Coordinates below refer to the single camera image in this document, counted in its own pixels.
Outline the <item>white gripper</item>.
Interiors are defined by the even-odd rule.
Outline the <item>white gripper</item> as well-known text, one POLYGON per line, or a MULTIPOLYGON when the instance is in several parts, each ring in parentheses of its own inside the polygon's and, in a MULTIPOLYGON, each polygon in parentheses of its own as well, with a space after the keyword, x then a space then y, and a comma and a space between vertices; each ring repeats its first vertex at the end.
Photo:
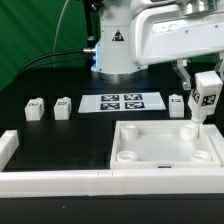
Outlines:
MULTIPOLYGON (((185 58, 224 51, 224 3, 217 10, 185 16, 178 4, 148 8, 132 21, 130 54, 137 65, 173 61, 184 90, 191 89, 185 58)), ((224 80, 224 53, 218 54, 215 71, 224 80)))

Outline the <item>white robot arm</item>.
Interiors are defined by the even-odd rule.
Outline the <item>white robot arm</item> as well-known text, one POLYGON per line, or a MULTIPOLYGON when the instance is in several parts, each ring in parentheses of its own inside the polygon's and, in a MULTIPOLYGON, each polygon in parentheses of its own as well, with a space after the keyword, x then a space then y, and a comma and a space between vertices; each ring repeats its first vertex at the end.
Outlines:
POLYGON ((100 40, 92 71, 127 79, 149 65, 173 62, 183 88, 188 58, 224 58, 224 0, 100 0, 100 40))

